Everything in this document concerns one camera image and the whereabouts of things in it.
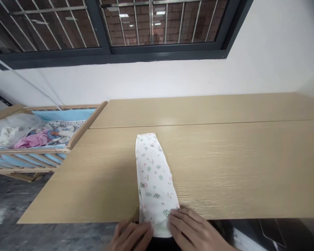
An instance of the pink clothing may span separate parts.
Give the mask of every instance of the pink clothing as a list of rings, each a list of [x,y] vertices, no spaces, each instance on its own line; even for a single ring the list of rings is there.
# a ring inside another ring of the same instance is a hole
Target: pink clothing
[[[48,138],[47,135],[48,130],[43,130],[42,132],[38,134],[29,135],[27,137],[24,137],[20,139],[14,146],[14,148],[30,148],[35,146],[44,146],[48,142],[51,141],[51,139]]]

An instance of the window frame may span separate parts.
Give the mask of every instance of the window frame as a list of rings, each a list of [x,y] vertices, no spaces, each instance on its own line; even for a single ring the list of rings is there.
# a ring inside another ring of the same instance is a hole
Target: window frame
[[[85,1],[100,47],[7,53],[0,54],[0,60],[13,69],[30,69],[164,60],[225,59],[253,2],[228,1],[214,42],[111,47],[99,2]],[[7,70],[1,64],[0,69]]]

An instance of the finger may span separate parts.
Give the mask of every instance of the finger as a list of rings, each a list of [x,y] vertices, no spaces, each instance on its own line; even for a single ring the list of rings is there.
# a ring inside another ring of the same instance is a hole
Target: finger
[[[137,245],[137,247],[134,249],[134,251],[145,251],[154,235],[153,228],[150,228],[145,235],[143,236],[140,243]]]
[[[175,242],[178,244],[182,251],[192,251],[194,250],[193,244],[182,235],[181,231],[179,231],[173,224],[169,222],[169,230],[171,232],[172,237]]]
[[[193,228],[196,231],[200,231],[203,228],[203,225],[201,223],[193,220],[187,214],[181,213],[175,209],[171,210],[171,214],[174,215],[175,217],[183,220],[186,224],[188,224],[191,228]]]
[[[122,232],[122,234],[118,238],[119,243],[124,243],[126,239],[128,239],[129,235],[138,227],[135,223],[129,223],[126,229]]]
[[[140,225],[137,227],[126,239],[124,242],[124,247],[126,249],[131,250],[135,243],[141,238],[142,235],[144,235],[149,229],[151,229],[151,223],[147,222],[143,225]]]
[[[195,213],[191,209],[182,208],[182,209],[179,209],[179,212],[188,215],[189,217],[191,217],[196,222],[199,222],[199,223],[204,224],[204,225],[207,225],[207,224],[210,225],[208,221],[206,221],[204,218],[202,218],[200,215],[198,215],[197,213]]]
[[[119,222],[116,227],[115,227],[115,231],[114,231],[114,236],[113,236],[113,240],[117,239],[121,233],[122,233],[122,229],[124,229],[125,227],[127,227],[129,225],[129,222],[124,220]]]
[[[191,228],[187,223],[173,216],[172,214],[168,216],[168,219],[169,222],[173,224],[178,230],[183,232],[195,246],[200,244],[198,233],[193,228]]]

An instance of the window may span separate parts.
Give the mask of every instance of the window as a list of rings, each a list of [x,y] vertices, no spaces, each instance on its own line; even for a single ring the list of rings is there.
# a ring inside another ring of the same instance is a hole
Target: window
[[[0,0],[0,60],[24,69],[223,59],[252,1]]]

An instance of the plastic bag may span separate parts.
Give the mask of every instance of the plastic bag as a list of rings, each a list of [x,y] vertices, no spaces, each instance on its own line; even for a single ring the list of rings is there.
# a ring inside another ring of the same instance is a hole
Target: plastic bag
[[[13,148],[32,129],[45,126],[39,116],[20,113],[0,120],[0,147]]]

